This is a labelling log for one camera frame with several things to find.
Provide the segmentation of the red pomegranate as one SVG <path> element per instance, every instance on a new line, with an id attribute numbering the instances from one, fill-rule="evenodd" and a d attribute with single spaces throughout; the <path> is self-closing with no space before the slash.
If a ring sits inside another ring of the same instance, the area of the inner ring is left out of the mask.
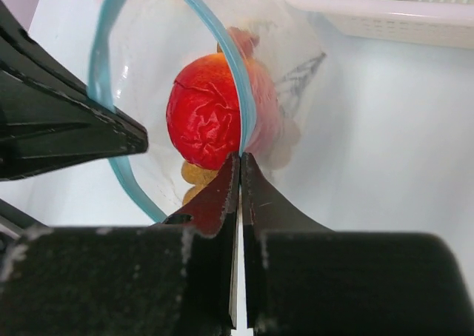
<path id="1" fill-rule="evenodd" d="M 227 31 L 244 60 L 256 104 L 256 125 L 245 149 L 263 154 L 282 126 L 276 87 L 267 68 L 254 56 L 259 36 L 237 27 Z M 197 58 L 176 76 L 166 121 L 173 146 L 185 161 L 198 167 L 218 170 L 229 153 L 238 151 L 238 93 L 222 50 Z"/>

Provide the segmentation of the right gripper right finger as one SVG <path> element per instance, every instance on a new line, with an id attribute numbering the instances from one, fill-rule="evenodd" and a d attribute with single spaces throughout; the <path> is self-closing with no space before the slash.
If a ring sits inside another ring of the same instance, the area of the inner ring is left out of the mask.
<path id="1" fill-rule="evenodd" d="M 255 335 L 471 335 L 458 263 L 427 233 L 336 232 L 241 157 L 247 324 Z"/>

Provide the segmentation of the brown longan bunch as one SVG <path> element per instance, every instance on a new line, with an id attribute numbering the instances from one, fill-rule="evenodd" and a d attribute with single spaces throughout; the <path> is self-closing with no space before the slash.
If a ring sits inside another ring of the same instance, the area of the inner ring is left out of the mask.
<path id="1" fill-rule="evenodd" d="M 242 104 L 239 104 L 239 107 L 241 111 L 243 107 Z M 265 153 L 254 155 L 260 160 L 264 168 L 271 170 L 281 169 L 289 163 L 293 146 L 300 136 L 296 124 L 283 116 L 279 102 L 278 108 L 282 118 L 282 126 L 279 134 Z M 186 204 L 194 198 L 198 192 L 202 191 L 203 188 L 216 177 L 217 172 L 218 170 L 203 169 L 184 160 L 181 175 L 187 183 L 192 184 L 192 188 L 188 189 L 184 194 L 182 202 Z"/>

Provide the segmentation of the blue zipper clear bag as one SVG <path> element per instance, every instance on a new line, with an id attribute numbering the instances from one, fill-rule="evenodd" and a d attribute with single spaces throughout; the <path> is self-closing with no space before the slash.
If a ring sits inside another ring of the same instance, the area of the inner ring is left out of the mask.
<path id="1" fill-rule="evenodd" d="M 254 154 L 281 186 L 324 76 L 325 53 L 284 0 L 104 0 L 90 54 L 87 93 L 123 110 L 148 132 L 146 153 L 110 164 L 124 191 L 156 223 L 180 206 L 188 184 L 167 132 L 173 80 L 224 48 L 239 96 L 239 150 Z"/>

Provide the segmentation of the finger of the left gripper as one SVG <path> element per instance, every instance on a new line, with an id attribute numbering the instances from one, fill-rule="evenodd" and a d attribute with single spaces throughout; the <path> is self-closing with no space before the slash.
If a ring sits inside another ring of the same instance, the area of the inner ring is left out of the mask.
<path id="1" fill-rule="evenodd" d="M 141 154 L 147 131 L 87 97 L 78 78 L 1 6 L 1 180 Z"/>

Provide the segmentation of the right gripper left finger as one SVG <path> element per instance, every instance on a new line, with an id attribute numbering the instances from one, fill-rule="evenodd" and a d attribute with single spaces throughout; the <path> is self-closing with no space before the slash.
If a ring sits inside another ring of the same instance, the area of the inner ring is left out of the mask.
<path id="1" fill-rule="evenodd" d="M 229 335 L 240 158 L 165 222 L 32 226 L 1 266 L 3 335 Z"/>

